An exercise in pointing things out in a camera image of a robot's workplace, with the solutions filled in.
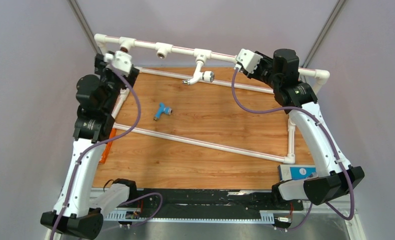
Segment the white PVC pipe frame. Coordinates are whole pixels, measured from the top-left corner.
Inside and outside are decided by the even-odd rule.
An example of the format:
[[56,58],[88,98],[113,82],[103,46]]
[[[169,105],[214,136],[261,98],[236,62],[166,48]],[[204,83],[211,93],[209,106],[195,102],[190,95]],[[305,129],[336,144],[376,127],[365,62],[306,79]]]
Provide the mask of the white PVC pipe frame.
[[[97,47],[103,54],[108,53],[107,44],[118,44],[120,46],[120,49],[126,48],[126,49],[128,49],[128,51],[130,51],[131,48],[134,48],[134,47],[155,50],[157,56],[160,59],[165,59],[168,54],[174,53],[174,54],[193,56],[193,57],[195,57],[195,62],[197,60],[202,60],[202,61],[204,61],[204,64],[206,63],[207,60],[211,60],[211,59],[236,64],[236,55],[228,55],[228,54],[224,54],[224,53],[213,52],[208,49],[201,49],[201,48],[192,49],[192,48],[187,48],[187,47],[174,46],[172,44],[163,43],[163,42],[147,42],[147,41],[137,40],[135,38],[113,37],[113,36],[107,36],[107,35],[99,34],[99,33],[94,35],[94,41],[96,42]],[[192,76],[190,76],[190,75],[154,70],[154,69],[143,68],[143,67],[140,67],[139,71],[140,71],[140,73],[144,73],[144,74],[180,79],[182,81],[192,78]],[[203,80],[200,80],[198,82],[211,84],[211,85],[217,85],[217,86],[223,86],[223,87],[232,87],[233,86],[233,84],[230,82],[216,80],[216,79],[214,79],[213,82],[204,82]],[[134,130],[135,133],[147,135],[147,136],[151,136],[151,137],[156,137],[156,138],[160,138],[160,139],[166,139],[166,140],[185,143],[185,144],[189,144],[189,145],[195,145],[195,146],[220,150],[220,151],[224,151],[224,152],[235,153],[235,154],[250,156],[250,157],[254,157],[254,158],[260,158],[260,159],[278,162],[278,163],[282,163],[282,164],[294,164],[296,162],[296,157],[295,157],[296,125],[291,119],[288,120],[287,131],[288,131],[288,144],[287,144],[288,153],[286,156],[278,156],[278,155],[272,155],[272,154],[268,154],[268,153],[264,153],[264,152],[245,150],[243,148],[230,147],[227,145],[220,145],[220,144],[215,144],[215,143],[211,143],[211,142],[180,137],[177,135],[169,135],[169,134],[165,134],[162,132],[150,131],[150,130],[141,129],[141,128],[137,128]]]

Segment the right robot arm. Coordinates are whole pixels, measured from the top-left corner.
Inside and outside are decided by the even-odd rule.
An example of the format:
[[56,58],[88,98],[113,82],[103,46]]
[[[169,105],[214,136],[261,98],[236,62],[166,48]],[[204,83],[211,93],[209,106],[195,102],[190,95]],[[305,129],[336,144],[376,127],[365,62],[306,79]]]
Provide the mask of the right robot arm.
[[300,80],[301,75],[316,77],[319,70],[301,68],[296,52],[286,48],[275,50],[272,57],[242,49],[236,61],[249,79],[273,89],[280,110],[300,130],[316,168],[313,177],[273,185],[271,204],[280,210],[292,200],[329,205],[332,200],[348,195],[353,207],[354,190],[365,177],[364,170],[352,166],[340,150],[323,120],[315,88]]

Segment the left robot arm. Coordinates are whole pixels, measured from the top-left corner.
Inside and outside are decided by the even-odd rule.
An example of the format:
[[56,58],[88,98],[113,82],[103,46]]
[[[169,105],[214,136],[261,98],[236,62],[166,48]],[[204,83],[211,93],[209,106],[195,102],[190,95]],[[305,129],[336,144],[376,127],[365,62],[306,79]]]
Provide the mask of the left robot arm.
[[117,179],[98,198],[91,200],[97,167],[111,136],[115,119],[113,111],[122,90],[131,90],[140,71],[132,57],[123,51],[97,54],[94,73],[81,77],[76,84],[79,103],[73,132],[73,151],[68,173],[51,211],[44,212],[41,225],[49,229],[48,239],[68,235],[95,239],[104,218],[121,203],[130,208],[139,195],[132,181]]

